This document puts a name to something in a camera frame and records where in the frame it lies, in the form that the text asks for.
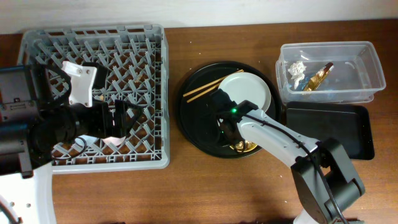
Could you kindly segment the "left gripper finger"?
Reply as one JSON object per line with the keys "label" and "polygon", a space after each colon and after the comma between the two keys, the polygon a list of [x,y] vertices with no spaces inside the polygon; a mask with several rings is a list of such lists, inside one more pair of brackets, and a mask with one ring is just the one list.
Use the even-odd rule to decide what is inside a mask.
{"label": "left gripper finger", "polygon": [[114,118],[139,119],[143,114],[143,107],[128,101],[116,100],[114,105]]}
{"label": "left gripper finger", "polygon": [[137,116],[117,116],[114,119],[113,136],[116,138],[125,137],[137,121]]}

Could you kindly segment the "yellow bowl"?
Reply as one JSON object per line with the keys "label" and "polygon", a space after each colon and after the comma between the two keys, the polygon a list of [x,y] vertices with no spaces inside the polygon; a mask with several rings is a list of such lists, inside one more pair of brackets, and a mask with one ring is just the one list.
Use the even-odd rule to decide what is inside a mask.
{"label": "yellow bowl", "polygon": [[229,147],[238,154],[241,154],[253,151],[255,148],[257,148],[257,144],[254,144],[251,141],[240,141],[235,145],[230,145]]}

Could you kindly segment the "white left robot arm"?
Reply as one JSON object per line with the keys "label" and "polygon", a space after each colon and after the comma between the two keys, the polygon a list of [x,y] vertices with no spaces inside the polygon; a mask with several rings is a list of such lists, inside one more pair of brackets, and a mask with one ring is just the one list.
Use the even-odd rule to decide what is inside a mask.
{"label": "white left robot arm", "polygon": [[143,108],[117,100],[92,107],[75,103],[47,110],[29,110],[1,123],[1,223],[55,223],[52,200],[53,147],[83,136],[125,137]]}

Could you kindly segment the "brown coffee stick wrapper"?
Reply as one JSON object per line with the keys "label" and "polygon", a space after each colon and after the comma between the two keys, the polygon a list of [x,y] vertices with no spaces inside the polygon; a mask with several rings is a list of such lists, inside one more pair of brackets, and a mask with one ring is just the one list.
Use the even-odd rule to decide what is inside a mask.
{"label": "brown coffee stick wrapper", "polygon": [[326,79],[333,68],[334,64],[332,62],[327,63],[316,74],[314,74],[312,78],[309,79],[307,84],[304,86],[303,91],[315,91]]}

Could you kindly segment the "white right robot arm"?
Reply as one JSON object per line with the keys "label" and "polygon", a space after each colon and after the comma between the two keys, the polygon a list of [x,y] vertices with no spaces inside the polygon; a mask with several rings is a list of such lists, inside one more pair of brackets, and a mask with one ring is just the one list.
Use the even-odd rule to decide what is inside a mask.
{"label": "white right robot arm", "polygon": [[348,222],[343,211],[365,187],[342,144],[301,135],[248,100],[235,103],[223,90],[210,95],[209,106],[232,144],[251,141],[290,168],[303,207],[294,223]]}

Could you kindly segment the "pink cup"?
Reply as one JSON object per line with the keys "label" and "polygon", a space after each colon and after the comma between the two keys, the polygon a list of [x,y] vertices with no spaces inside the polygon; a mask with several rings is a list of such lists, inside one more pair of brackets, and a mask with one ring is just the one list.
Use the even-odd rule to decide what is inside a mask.
{"label": "pink cup", "polygon": [[113,144],[114,146],[119,146],[125,141],[125,137],[123,138],[116,138],[116,137],[108,137],[103,139],[103,142],[108,146],[110,144]]}

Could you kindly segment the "wooden chopstick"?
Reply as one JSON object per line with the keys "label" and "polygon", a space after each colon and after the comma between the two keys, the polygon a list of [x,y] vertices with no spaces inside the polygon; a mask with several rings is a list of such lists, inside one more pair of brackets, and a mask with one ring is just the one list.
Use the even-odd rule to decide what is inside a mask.
{"label": "wooden chopstick", "polygon": [[198,94],[197,96],[194,96],[193,98],[190,98],[189,100],[187,100],[187,103],[190,103],[190,102],[192,102],[192,101],[194,101],[194,100],[196,100],[196,99],[198,99],[198,98],[210,93],[211,91],[216,90],[219,87],[219,85],[220,84],[217,84],[217,85],[209,88],[208,90],[205,90],[204,92]]}
{"label": "wooden chopstick", "polygon": [[219,78],[219,79],[217,79],[217,80],[215,80],[215,81],[212,81],[212,82],[210,82],[210,83],[207,83],[206,85],[200,86],[200,87],[198,87],[198,88],[196,88],[196,89],[194,89],[194,90],[192,90],[192,91],[189,91],[189,92],[187,92],[187,93],[184,93],[182,96],[183,96],[183,97],[186,97],[186,96],[188,96],[188,95],[192,95],[192,94],[194,94],[194,93],[196,93],[196,92],[198,92],[198,91],[204,90],[205,88],[208,88],[208,87],[210,87],[210,86],[213,86],[213,85],[215,85],[215,84],[221,82],[221,81],[224,80],[226,77],[228,77],[228,76],[230,76],[230,75],[232,75],[232,74],[240,73],[240,72],[243,72],[243,71],[244,71],[243,69],[240,69],[240,70],[238,70],[238,71],[236,71],[236,72],[233,72],[233,73],[231,73],[231,74],[229,74],[229,75],[227,75],[227,76],[221,77],[221,78]]}

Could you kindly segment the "white tissue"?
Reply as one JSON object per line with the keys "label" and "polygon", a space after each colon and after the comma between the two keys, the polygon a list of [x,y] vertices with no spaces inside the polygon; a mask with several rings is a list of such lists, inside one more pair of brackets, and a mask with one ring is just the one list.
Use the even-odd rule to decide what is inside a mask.
{"label": "white tissue", "polygon": [[294,62],[288,69],[288,72],[291,74],[291,80],[294,81],[294,90],[296,90],[301,82],[305,78],[304,71],[306,71],[306,66],[302,61]]}

